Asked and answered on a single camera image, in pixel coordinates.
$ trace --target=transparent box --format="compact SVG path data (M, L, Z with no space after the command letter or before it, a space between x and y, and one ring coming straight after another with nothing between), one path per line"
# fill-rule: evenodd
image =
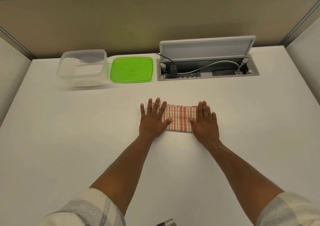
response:
M57 76L74 87L98 86L109 80L109 63L104 50L65 52Z

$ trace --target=green lid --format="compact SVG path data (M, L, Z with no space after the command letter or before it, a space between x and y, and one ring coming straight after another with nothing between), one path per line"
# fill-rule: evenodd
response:
M150 57L118 57L113 60L110 79L117 83L150 82L153 61Z

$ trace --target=red and white striped towel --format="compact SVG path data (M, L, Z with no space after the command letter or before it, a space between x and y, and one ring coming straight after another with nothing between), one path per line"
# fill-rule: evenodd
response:
M167 104L161 120L163 122L164 120L172 117L173 121L167 126L167 131L192 132L192 126L188 118L192 117L197 119L196 109L197 106Z

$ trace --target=hand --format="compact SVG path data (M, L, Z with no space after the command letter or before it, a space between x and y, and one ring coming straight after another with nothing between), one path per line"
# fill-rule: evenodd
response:
M160 98L157 98L152 109L152 99L150 98L146 113L143 103L140 105L141 121L139 126L139 135L144 138L152 139L152 141L159 137L165 131L167 125L172 122L171 117L166 119L164 122L161 121L162 114L167 106L167 102L164 101L162 103L162 106L157 113L159 102Z
M220 143L217 116L214 112L211 113L206 101L199 102L196 112L197 121L189 117L193 134L198 142L208 150L210 147Z

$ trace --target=black cable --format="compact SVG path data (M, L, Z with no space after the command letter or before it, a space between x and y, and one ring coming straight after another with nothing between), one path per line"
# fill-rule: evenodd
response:
M166 58L166 59L168 59L168 60L170 60L170 61L172 62L172 64L174 65L174 61L171 60L170 58L167 58L166 56L164 56L164 55L162 55L162 54L159 54L159 53L156 53L156 54L159 55L159 56L162 56L162 57L164 57L164 58Z

